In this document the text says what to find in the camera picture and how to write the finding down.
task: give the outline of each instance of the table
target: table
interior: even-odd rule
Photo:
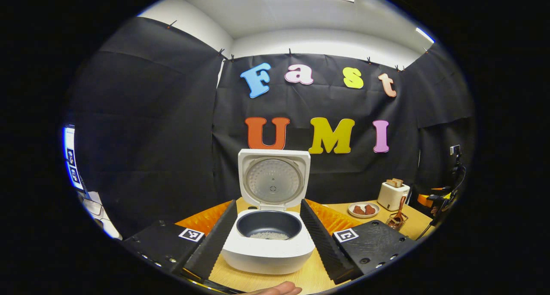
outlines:
[[[361,223],[366,223],[374,219],[378,219],[385,223],[391,213],[397,212],[388,211],[387,209],[381,207],[379,214],[375,215],[372,218],[356,218],[348,213],[348,206],[350,204],[351,203],[332,203],[325,206],[335,209],[340,213],[344,213]],[[237,199],[236,206],[238,213],[248,209],[248,207],[250,207],[251,205],[246,203],[241,197]],[[300,212],[300,205],[289,208],[287,210]],[[403,213],[407,215],[409,219],[406,221],[405,225],[401,228],[399,232],[413,240],[420,236],[420,234],[422,234],[422,231],[424,231],[424,229],[432,221],[430,217],[427,217],[423,213],[420,213],[419,211],[413,209],[408,205],[403,206]],[[432,230],[433,227],[431,227],[424,236],[427,236]],[[313,254],[311,254],[309,260],[305,262],[302,269],[286,275],[261,275],[257,273],[236,270],[230,267],[220,254],[208,279],[214,281],[215,283],[219,283],[233,289],[239,289],[240,291],[244,292],[251,292],[257,289],[273,287],[275,285],[283,283],[284,281],[291,281],[296,286],[301,287],[302,292],[300,293],[300,295],[318,293],[327,289],[332,289],[333,287],[337,286],[328,277],[328,274],[326,273],[323,263],[321,261],[321,257],[319,256],[316,248],[313,251]]]

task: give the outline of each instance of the foam letter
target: foam letter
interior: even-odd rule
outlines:
[[[387,145],[387,127],[389,123],[387,121],[378,120],[373,121],[373,125],[376,128],[376,146],[374,151],[376,153],[385,153],[389,151],[389,146]]]
[[[282,150],[287,139],[287,125],[290,120],[286,117],[275,117],[271,120],[275,124],[275,143],[271,146],[263,144],[263,125],[267,120],[263,117],[249,117],[244,121],[248,125],[248,147],[251,149]]]
[[[382,86],[384,87],[384,92],[389,97],[397,96],[397,92],[391,89],[391,83],[393,83],[393,80],[391,78],[388,78],[387,74],[379,75],[379,79],[382,81]]]
[[[313,78],[311,77],[312,70],[311,68],[309,68],[309,66],[296,64],[288,66],[288,70],[294,70],[287,72],[287,74],[284,76],[284,78],[288,82],[300,82],[303,85],[310,85],[311,83],[313,83]]]
[[[334,132],[332,132],[328,120],[324,117],[314,117],[310,122],[314,126],[313,144],[308,150],[311,154],[321,154],[323,152],[321,141],[328,153],[332,151],[336,142],[338,142],[338,146],[334,148],[336,154],[351,152],[349,139],[351,137],[351,128],[355,125],[354,120],[342,119]]]
[[[262,84],[262,81],[265,83],[269,82],[269,75],[265,72],[269,69],[271,69],[270,64],[262,63],[241,74],[241,78],[244,78],[250,87],[250,98],[258,97],[269,91],[269,86]]]
[[[363,79],[361,79],[361,72],[357,68],[346,67],[342,70],[344,74],[344,83],[347,87],[354,89],[361,89],[363,87]]]

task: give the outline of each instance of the plate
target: plate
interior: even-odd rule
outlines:
[[[371,207],[373,207],[375,209],[375,213],[373,213],[371,215],[358,215],[357,213],[353,212],[353,209],[355,208],[355,206],[359,206],[359,207],[361,207],[361,209],[364,210],[366,205],[371,205]],[[373,217],[373,216],[377,215],[380,212],[380,207],[378,205],[376,205],[375,203],[370,203],[369,201],[360,201],[359,203],[352,203],[351,205],[349,205],[348,206],[348,212],[349,212],[350,215],[352,215],[354,217],[370,218],[370,217]]]

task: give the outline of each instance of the hand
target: hand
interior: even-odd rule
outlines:
[[[257,291],[243,293],[241,295],[296,295],[302,291],[301,287],[296,287],[294,283],[285,281],[280,285],[270,287],[269,289],[259,289]]]

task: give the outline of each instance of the inner pot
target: inner pot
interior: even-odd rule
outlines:
[[[249,238],[289,240],[300,233],[302,223],[286,212],[259,210],[240,217],[237,230]]]

